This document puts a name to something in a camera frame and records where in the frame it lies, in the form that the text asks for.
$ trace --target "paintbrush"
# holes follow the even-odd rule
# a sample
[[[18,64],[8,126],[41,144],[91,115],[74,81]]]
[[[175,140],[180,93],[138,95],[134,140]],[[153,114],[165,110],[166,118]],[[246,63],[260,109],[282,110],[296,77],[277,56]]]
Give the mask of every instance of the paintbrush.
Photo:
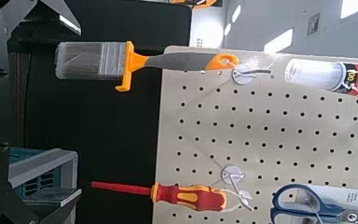
[[[225,53],[178,52],[142,56],[133,44],[117,42],[63,42],[56,51],[56,77],[59,79],[118,80],[118,91],[129,91],[131,73],[143,67],[178,71],[232,68],[237,56]]]

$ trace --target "screwdriver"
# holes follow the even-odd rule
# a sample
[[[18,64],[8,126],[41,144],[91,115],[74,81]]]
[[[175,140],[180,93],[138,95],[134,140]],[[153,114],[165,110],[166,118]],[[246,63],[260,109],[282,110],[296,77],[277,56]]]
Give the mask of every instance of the screwdriver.
[[[156,183],[152,188],[146,188],[93,181],[91,186],[95,189],[109,189],[131,194],[149,195],[153,203],[167,202],[179,204],[199,212],[220,212],[227,206],[227,195],[224,191],[203,185],[179,187],[162,186]]]

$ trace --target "scissors blade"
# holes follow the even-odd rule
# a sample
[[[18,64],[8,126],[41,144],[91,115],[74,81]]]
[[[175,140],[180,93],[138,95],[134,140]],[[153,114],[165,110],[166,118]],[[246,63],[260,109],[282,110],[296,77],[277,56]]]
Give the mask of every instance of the scissors blade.
[[[347,210],[339,216],[342,223],[354,223],[358,224],[358,212]]]

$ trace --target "dark background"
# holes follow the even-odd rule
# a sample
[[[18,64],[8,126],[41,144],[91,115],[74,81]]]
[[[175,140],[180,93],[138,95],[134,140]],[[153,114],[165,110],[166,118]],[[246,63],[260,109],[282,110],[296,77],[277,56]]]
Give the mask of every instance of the dark background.
[[[139,53],[188,46],[191,10],[150,2],[67,0],[85,41],[131,40]],[[161,70],[132,75],[131,91],[119,82],[58,80],[56,46],[33,45],[25,110],[25,146],[77,151],[83,195],[77,223],[151,223],[144,196],[90,189],[92,180],[151,187],[155,180]]]

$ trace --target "screwdriver handle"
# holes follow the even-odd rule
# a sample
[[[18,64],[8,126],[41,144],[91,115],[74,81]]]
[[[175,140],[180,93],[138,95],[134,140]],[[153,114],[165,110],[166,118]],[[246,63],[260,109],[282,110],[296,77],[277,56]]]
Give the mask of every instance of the screwdriver handle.
[[[196,211],[220,212],[227,206],[225,192],[203,185],[178,187],[157,183],[153,186],[150,196],[154,203],[163,201],[180,204]]]

